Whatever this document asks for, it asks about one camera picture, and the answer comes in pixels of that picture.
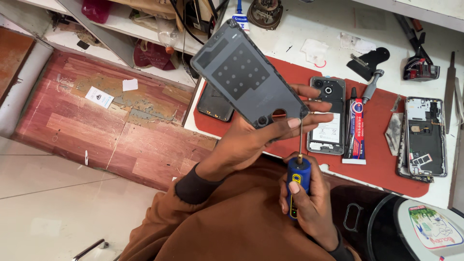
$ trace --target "black glue tube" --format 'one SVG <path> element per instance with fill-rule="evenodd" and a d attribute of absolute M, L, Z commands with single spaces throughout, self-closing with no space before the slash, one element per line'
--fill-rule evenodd
<path fill-rule="evenodd" d="M 346 102 L 346 106 L 346 143 L 342 163 L 366 165 L 363 105 L 362 99 L 356 94 L 356 87 L 351 89 L 351 98 Z"/>

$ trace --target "person's hand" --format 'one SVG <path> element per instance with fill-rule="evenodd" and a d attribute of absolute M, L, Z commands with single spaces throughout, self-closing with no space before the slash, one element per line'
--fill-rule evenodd
<path fill-rule="evenodd" d="M 320 90 L 306 85 L 290 85 L 300 96 L 316 98 Z M 310 111 L 328 112 L 331 103 L 304 100 Z M 317 127 L 319 123 L 330 122 L 333 114 L 309 114 L 303 119 L 303 133 Z M 200 162 L 195 172 L 198 176 L 219 181 L 230 173 L 243 170 L 253 164 L 271 140 L 282 140 L 300 135 L 301 120 L 274 117 L 274 123 L 256 130 L 242 117 L 237 117 L 232 126 L 219 141 L 209 157 Z"/>
<path fill-rule="evenodd" d="M 284 159 L 285 163 L 296 157 L 298 152 L 293 152 Z M 338 234 L 332 221 L 332 208 L 330 205 L 330 185 L 324 181 L 321 169 L 314 157 L 303 154 L 311 163 L 311 179 L 309 183 L 309 195 L 297 182 L 290 182 L 289 189 L 293 196 L 293 202 L 298 207 L 296 216 L 300 227 L 326 251 L 334 251 L 338 246 Z M 287 197 L 287 174 L 279 180 L 279 203 L 282 212 L 287 214 L 289 206 Z"/>

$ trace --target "fingernail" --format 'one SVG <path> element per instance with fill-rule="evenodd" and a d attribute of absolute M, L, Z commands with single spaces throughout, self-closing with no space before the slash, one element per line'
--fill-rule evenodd
<path fill-rule="evenodd" d="M 292 194 L 296 194 L 296 193 L 300 192 L 300 187 L 294 181 L 290 182 L 289 187 L 290 187 L 290 192 Z"/>
<path fill-rule="evenodd" d="M 293 118 L 288 121 L 288 124 L 289 124 L 290 129 L 293 129 L 293 128 L 300 126 L 301 120 L 299 118 Z"/>

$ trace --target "white workbench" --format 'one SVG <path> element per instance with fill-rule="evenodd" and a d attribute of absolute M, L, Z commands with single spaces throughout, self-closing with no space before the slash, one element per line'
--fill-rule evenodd
<path fill-rule="evenodd" d="M 242 1 L 244 13 L 245 10 L 248 10 L 250 4 L 251 0 Z M 351 60 L 351 53 L 357 56 L 360 54 L 353 50 L 340 48 L 340 41 L 337 39 L 337 35 L 340 32 L 344 32 L 373 42 L 377 47 L 385 47 L 390 51 L 390 59 L 377 67 L 385 71 L 385 75 L 377 82 L 378 88 L 404 96 L 444 99 L 446 71 L 450 64 L 452 51 L 456 51 L 456 76 L 460 79 L 461 86 L 464 83 L 464 53 L 460 50 L 464 46 L 464 33 L 422 22 L 424 32 L 427 33 L 423 47 L 434 64 L 441 66 L 441 75 L 439 79 L 434 81 L 423 83 L 407 82 L 403 81 L 401 78 L 402 70 L 406 64 L 407 58 L 413 56 L 415 52 L 392 13 L 381 11 L 385 12 L 385 30 L 368 30 L 355 28 L 356 11 L 361 13 L 364 11 L 362 9 L 376 11 L 380 9 L 350 0 L 316 0 L 311 4 L 305 4 L 298 0 L 283 0 L 282 5 L 284 7 L 284 13 L 275 31 L 264 30 L 250 24 L 250 38 L 264 55 L 320 71 L 324 76 L 328 75 L 342 79 L 348 78 L 366 84 L 367 82 L 361 78 L 361 76 L 346 67 L 346 63 Z M 236 2 L 231 0 L 224 19 L 222 20 L 223 23 L 235 13 L 235 9 Z M 326 42 L 326 44 L 330 46 L 325 56 L 327 61 L 325 67 L 317 68 L 313 64 L 306 62 L 304 54 L 300 52 L 300 48 L 307 38 Z M 203 85 L 204 80 L 199 84 L 200 89 L 196 92 L 196 96 L 194 97 L 193 108 L 190 110 L 189 114 L 186 115 L 185 128 L 207 136 L 220 138 L 210 133 L 200 131 L 195 126 L 193 111 L 200 97 Z M 453 109 L 450 134 L 446 135 L 448 176 L 445 178 L 435 178 L 435 183 L 430 184 L 428 193 L 422 197 L 414 198 L 414 200 L 440 208 L 448 207 L 456 148 L 456 135 L 458 133 L 456 124 L 456 111 Z M 331 172 L 328 170 L 326 164 L 322 165 L 321 169 L 324 172 L 345 179 L 382 189 L 363 181 L 344 176 L 342 173 Z"/>

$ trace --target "brown jacket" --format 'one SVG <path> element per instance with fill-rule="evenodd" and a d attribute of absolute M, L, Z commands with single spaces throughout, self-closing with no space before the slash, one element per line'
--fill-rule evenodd
<path fill-rule="evenodd" d="M 199 205 L 176 195 L 176 179 L 167 193 L 155 195 L 120 261 L 334 261 L 282 214 L 277 181 L 285 173 L 284 166 L 260 158 L 228 177 Z"/>

